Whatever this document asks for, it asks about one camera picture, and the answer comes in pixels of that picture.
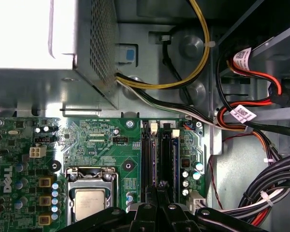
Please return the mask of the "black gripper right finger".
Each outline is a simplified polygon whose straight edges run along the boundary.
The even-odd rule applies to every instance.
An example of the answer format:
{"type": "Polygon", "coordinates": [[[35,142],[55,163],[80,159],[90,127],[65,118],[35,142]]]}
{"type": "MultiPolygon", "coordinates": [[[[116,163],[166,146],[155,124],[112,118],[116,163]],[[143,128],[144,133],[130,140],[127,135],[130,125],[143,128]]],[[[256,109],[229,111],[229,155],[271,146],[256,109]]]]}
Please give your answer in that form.
{"type": "Polygon", "coordinates": [[[159,185],[159,207],[169,232],[263,232],[264,229],[209,207],[194,214],[169,200],[168,187],[159,185]]]}

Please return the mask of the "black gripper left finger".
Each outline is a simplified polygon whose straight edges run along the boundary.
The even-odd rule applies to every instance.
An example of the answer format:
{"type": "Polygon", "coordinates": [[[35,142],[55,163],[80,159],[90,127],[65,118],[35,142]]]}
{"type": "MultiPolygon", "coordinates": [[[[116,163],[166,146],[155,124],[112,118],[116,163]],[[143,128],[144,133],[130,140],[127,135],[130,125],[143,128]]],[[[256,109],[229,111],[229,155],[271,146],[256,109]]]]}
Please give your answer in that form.
{"type": "Polygon", "coordinates": [[[118,207],[101,210],[61,229],[61,232],[154,232],[158,218],[159,187],[145,189],[145,201],[136,210],[126,212],[118,207]]]}

